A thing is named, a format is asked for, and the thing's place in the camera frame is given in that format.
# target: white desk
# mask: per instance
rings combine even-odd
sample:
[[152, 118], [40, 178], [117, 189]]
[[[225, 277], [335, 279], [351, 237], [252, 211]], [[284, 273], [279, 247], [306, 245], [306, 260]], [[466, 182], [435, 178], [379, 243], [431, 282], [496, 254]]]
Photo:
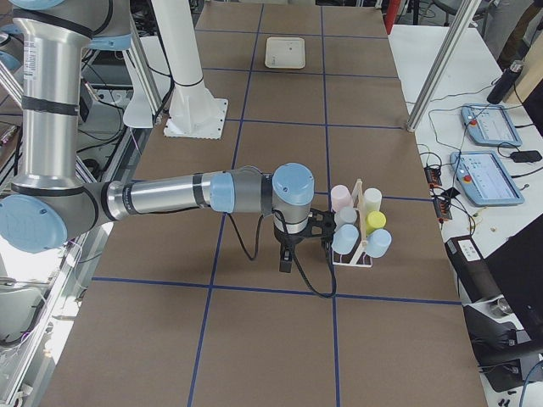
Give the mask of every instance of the white desk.
[[[445, 38], [446, 31], [447, 29], [443, 27], [395, 25], [390, 35], [390, 45], [409, 110], [413, 106], [409, 102], [417, 100], [418, 93], [423, 87], [430, 67]], [[501, 72], [497, 64], [478, 32], [475, 29], [469, 29], [462, 39], [460, 47], [451, 58], [449, 67], [433, 99], [442, 98], [445, 95], [479, 91], [490, 85], [500, 75]], [[486, 97], [490, 90], [491, 87], [474, 95], [462, 95], [434, 101], [429, 105], [428, 111], [432, 109], [459, 108], [464, 103], [487, 103]], [[508, 113], [515, 125], [531, 123], [531, 119], [522, 107], [508, 110]], [[434, 112], [432, 113], [432, 119], [441, 142], [455, 147], [462, 145], [464, 128], [460, 119], [460, 109], [451, 112]], [[518, 129], [518, 132], [523, 140], [522, 150], [543, 152], [543, 138], [534, 126]], [[430, 126], [428, 114], [424, 116], [416, 135], [417, 142], [425, 144], [430, 151], [438, 154], [443, 159], [444, 164], [450, 162], [449, 156], [455, 150], [439, 145], [435, 141], [435, 134]], [[496, 148], [476, 146], [468, 135], [463, 140], [462, 151], [489, 149], [496, 150]], [[424, 146], [419, 146], [419, 150], [421, 153], [428, 151]], [[503, 148], [501, 151], [507, 153], [509, 150]], [[427, 156], [422, 156], [423, 163], [426, 163], [426, 158]], [[510, 159], [503, 159], [502, 162], [511, 175], [524, 174], [543, 165], [543, 162], [515, 164]], [[436, 158], [430, 157], [429, 163], [437, 163]], [[450, 165], [443, 167], [441, 179], [445, 189], [452, 186], [453, 170]], [[525, 203], [516, 207], [492, 207], [481, 210], [481, 208], [471, 205], [462, 195], [458, 197], [470, 214], [479, 212], [476, 218], [477, 229], [473, 235], [473, 240], [479, 246], [484, 257], [494, 252], [510, 236], [521, 231], [528, 223], [543, 213], [543, 205], [540, 202], [540, 197], [543, 196], [543, 172], [514, 181], [520, 187], [529, 184], [529, 187], [522, 191]], [[455, 186], [462, 191], [457, 183], [455, 183]], [[450, 237], [466, 235], [469, 232], [467, 216], [454, 208], [451, 213], [453, 220], [444, 223], [442, 231], [444, 242]], [[478, 304], [476, 308], [483, 309], [484, 307], [484, 304]], [[520, 326], [516, 318], [513, 318], [513, 321], [515, 325]], [[520, 391], [514, 395], [508, 395], [507, 392], [496, 393], [492, 390], [485, 377], [482, 376], [481, 380], [484, 384], [489, 406], [494, 407], [501, 399], [511, 399], [510, 406], [518, 406]], [[542, 399], [543, 383], [530, 384], [523, 407], [540, 406]]]

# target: blue tablet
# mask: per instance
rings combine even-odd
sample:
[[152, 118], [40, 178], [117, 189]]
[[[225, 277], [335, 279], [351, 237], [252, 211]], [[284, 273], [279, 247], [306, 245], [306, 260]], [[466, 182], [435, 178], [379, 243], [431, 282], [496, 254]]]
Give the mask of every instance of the blue tablet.
[[472, 151], [451, 154], [465, 195], [475, 206], [508, 206], [524, 202], [515, 182], [493, 151]]
[[523, 143], [509, 113], [500, 104], [467, 104], [462, 106], [462, 119], [469, 136], [480, 146], [507, 148]]

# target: yellow cup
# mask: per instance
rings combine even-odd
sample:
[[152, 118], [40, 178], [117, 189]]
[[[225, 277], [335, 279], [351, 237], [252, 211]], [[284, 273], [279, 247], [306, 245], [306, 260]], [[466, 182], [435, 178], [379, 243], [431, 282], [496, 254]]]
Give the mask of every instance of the yellow cup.
[[371, 235], [377, 229], [383, 229], [387, 224], [387, 218], [383, 212], [374, 210], [366, 216], [366, 236]]

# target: power adapter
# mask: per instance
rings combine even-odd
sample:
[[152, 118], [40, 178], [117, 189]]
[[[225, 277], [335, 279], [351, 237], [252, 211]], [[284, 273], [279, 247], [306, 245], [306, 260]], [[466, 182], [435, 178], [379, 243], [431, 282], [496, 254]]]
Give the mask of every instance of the power adapter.
[[541, 154], [539, 151], [515, 151], [509, 156], [515, 163], [537, 163], [541, 161]]

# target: white label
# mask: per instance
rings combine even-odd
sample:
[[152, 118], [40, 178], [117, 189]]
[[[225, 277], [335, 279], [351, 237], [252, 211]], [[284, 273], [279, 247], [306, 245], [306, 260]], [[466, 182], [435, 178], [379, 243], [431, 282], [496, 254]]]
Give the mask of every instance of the white label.
[[36, 43], [25, 41], [25, 81], [35, 81], [37, 79], [37, 66]]
[[477, 253], [477, 250], [475, 250], [471, 240], [459, 240], [458, 246], [460, 246], [460, 250], [464, 253], [464, 257], [467, 261], [481, 260], [481, 257], [479, 256], [479, 253]]

